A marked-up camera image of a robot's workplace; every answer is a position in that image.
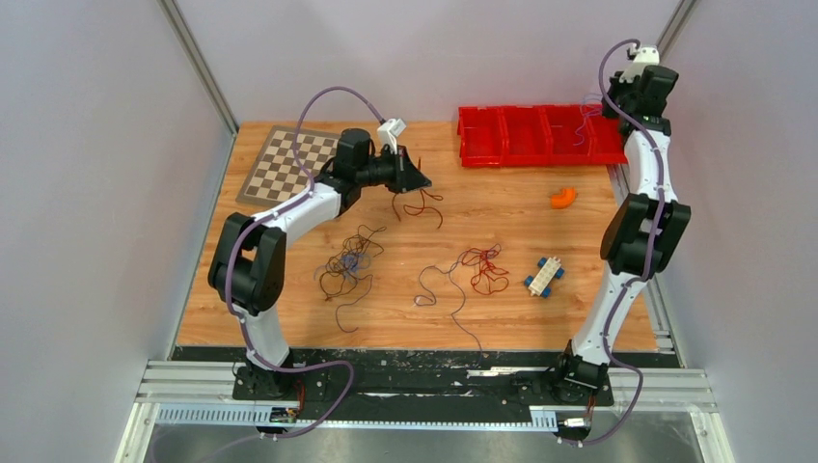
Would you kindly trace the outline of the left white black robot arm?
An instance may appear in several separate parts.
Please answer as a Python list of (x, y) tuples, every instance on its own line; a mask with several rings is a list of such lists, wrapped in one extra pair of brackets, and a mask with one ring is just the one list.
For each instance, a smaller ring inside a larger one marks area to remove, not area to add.
[(308, 178), (295, 197), (254, 216), (234, 213), (221, 231), (207, 282), (237, 318), (249, 368), (260, 370), (258, 386), (272, 399), (291, 394), (295, 374), (277, 303), (284, 288), (286, 251), (317, 226), (343, 215), (367, 187), (403, 194), (431, 186), (397, 138), (401, 119), (377, 129), (377, 142), (361, 128), (341, 133), (336, 154)]

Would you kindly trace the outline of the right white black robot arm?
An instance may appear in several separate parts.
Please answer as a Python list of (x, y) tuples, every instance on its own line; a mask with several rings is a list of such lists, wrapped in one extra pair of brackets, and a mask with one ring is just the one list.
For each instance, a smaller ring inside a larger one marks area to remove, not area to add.
[(671, 126), (663, 113), (678, 80), (676, 71), (647, 65), (610, 80), (603, 115), (617, 119), (631, 175), (630, 190), (606, 228), (600, 258), (603, 280), (582, 328), (559, 356), (551, 393), (574, 404), (600, 393), (612, 365), (619, 330), (637, 296), (669, 263), (692, 211), (671, 186)]

